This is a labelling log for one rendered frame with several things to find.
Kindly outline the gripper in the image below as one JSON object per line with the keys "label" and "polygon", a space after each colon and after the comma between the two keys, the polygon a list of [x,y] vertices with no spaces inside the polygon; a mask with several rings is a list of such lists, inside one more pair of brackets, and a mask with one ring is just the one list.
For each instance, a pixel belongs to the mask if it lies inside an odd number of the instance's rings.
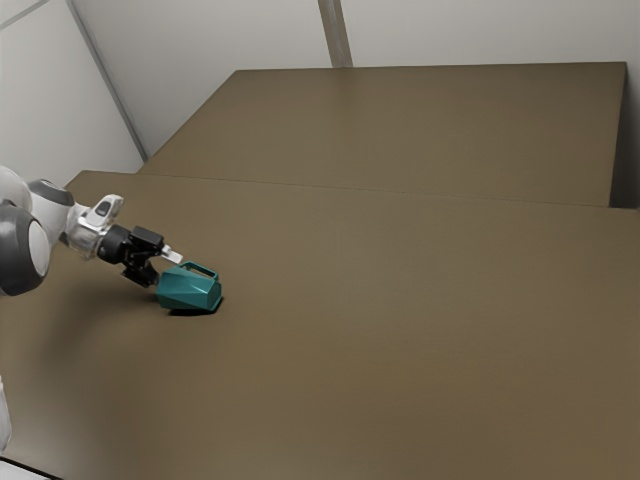
{"label": "gripper", "polygon": [[148,288],[159,281],[159,273],[151,259],[160,256],[180,264],[183,255],[164,244],[164,237],[154,231],[135,226],[132,230],[113,225],[102,237],[97,256],[109,264],[123,264],[121,275],[133,283]]}

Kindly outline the teal faceted mug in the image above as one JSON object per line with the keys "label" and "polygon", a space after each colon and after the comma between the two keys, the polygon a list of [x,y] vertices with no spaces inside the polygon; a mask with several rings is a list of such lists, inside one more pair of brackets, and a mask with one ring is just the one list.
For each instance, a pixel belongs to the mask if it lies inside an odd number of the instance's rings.
{"label": "teal faceted mug", "polygon": [[222,300],[222,285],[217,272],[187,261],[160,275],[156,296],[165,309],[213,312]]}

